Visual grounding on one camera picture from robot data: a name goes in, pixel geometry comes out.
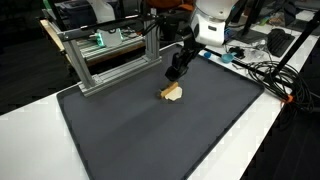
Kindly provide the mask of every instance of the desk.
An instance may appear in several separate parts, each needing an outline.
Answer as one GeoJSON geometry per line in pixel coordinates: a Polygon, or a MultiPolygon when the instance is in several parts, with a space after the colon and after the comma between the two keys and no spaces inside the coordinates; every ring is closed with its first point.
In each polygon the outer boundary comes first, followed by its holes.
{"type": "MultiPolygon", "coordinates": [[[[254,29],[268,33],[271,27],[254,29]]],[[[310,36],[289,64],[300,70],[316,42],[317,37],[310,36]]],[[[209,49],[224,52],[224,48],[209,49]]],[[[211,57],[211,60],[222,64],[216,57],[211,57]]],[[[244,70],[236,70],[231,64],[222,65],[245,75],[244,70]]],[[[240,179],[280,110],[280,101],[268,92],[263,93],[226,133],[190,179],[240,179]]],[[[61,114],[56,94],[0,116],[0,144],[1,179],[89,179],[61,114]]]]}

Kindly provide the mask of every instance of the wire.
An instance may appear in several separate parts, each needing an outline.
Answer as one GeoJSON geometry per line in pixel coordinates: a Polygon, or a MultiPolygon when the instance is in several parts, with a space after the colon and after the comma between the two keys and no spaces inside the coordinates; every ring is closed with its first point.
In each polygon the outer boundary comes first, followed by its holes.
{"type": "Polygon", "coordinates": [[[248,73],[254,81],[263,84],[266,89],[278,97],[282,104],[289,105],[293,110],[311,113],[314,108],[312,93],[299,72],[290,65],[286,65],[277,72],[278,64],[279,62],[274,61],[251,63],[249,66],[255,71],[248,71],[248,73]],[[264,71],[265,76],[258,75],[257,70],[264,71]],[[287,93],[285,88],[288,84],[288,88],[292,90],[291,94],[287,93]]]}

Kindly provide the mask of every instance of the gray mat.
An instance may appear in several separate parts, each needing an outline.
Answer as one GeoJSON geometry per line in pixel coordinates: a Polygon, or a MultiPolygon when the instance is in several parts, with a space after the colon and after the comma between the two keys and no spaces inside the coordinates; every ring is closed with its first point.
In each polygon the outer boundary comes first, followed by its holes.
{"type": "Polygon", "coordinates": [[[185,179],[263,87],[197,57],[180,81],[183,98],[156,98],[167,83],[164,63],[89,98],[78,88],[58,100],[91,179],[185,179]]]}

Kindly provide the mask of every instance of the white robot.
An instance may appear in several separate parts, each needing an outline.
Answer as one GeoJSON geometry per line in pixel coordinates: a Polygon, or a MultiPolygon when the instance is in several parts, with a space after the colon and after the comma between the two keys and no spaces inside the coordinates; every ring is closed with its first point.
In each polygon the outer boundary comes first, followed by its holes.
{"type": "Polygon", "coordinates": [[[189,27],[180,35],[189,37],[184,47],[172,59],[166,77],[174,82],[188,71],[188,64],[198,53],[209,46],[221,46],[224,42],[225,21],[237,0],[197,0],[189,27]]]}
{"type": "Polygon", "coordinates": [[[198,43],[220,46],[224,41],[225,20],[237,0],[197,0],[191,28],[198,43]]]}

